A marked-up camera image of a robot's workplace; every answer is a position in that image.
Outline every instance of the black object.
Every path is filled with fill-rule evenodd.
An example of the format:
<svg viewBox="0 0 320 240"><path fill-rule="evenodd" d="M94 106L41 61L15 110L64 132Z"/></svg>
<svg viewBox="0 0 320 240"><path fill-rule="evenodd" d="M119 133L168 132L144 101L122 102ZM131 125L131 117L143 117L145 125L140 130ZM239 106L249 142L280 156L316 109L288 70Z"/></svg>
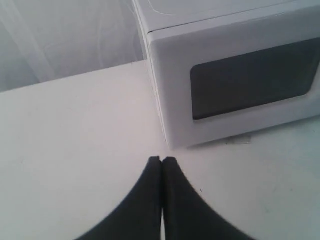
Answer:
<svg viewBox="0 0 320 240"><path fill-rule="evenodd" d="M194 66L193 119L305 95L320 63L320 38Z"/></svg>
<svg viewBox="0 0 320 240"><path fill-rule="evenodd" d="M77 240L160 240L161 189L161 161L151 157L123 202Z"/></svg>
<svg viewBox="0 0 320 240"><path fill-rule="evenodd" d="M252 240L209 207L174 157L162 162L166 240Z"/></svg>

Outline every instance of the black rubber piece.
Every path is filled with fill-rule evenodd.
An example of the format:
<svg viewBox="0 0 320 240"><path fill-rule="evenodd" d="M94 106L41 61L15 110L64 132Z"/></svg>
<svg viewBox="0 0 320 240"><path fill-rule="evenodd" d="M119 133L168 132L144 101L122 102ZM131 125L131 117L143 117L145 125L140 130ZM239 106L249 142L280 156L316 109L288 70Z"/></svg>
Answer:
<svg viewBox="0 0 320 240"><path fill-rule="evenodd" d="M160 158L151 157L123 202L78 240L160 240L161 167Z"/></svg>
<svg viewBox="0 0 320 240"><path fill-rule="evenodd" d="M203 201L174 157L162 162L162 180L166 240L252 240Z"/></svg>

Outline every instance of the microwave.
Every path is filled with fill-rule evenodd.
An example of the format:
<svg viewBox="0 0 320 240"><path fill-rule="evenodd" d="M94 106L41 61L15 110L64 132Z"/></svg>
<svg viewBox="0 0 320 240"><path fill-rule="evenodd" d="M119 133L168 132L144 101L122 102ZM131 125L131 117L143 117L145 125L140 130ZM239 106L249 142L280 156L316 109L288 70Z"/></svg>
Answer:
<svg viewBox="0 0 320 240"><path fill-rule="evenodd" d="M165 139L320 115L320 0L133 0Z"/></svg>

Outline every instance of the white table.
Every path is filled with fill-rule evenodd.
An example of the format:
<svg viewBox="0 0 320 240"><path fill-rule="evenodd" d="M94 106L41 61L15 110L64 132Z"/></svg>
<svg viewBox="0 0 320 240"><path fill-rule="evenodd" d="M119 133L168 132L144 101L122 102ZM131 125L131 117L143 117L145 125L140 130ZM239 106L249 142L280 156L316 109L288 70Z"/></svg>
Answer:
<svg viewBox="0 0 320 240"><path fill-rule="evenodd" d="M252 237L320 239L320 118L248 136L170 151L143 62L1 93L0 239L78 237L157 155Z"/></svg>

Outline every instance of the microwave top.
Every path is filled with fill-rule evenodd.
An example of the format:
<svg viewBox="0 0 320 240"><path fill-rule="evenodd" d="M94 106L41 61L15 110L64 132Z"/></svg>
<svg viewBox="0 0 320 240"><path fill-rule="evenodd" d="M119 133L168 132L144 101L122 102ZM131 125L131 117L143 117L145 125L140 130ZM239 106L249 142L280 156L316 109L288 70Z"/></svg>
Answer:
<svg viewBox="0 0 320 240"><path fill-rule="evenodd" d="M228 15L278 15L320 6L320 0L133 0L144 32Z"/></svg>

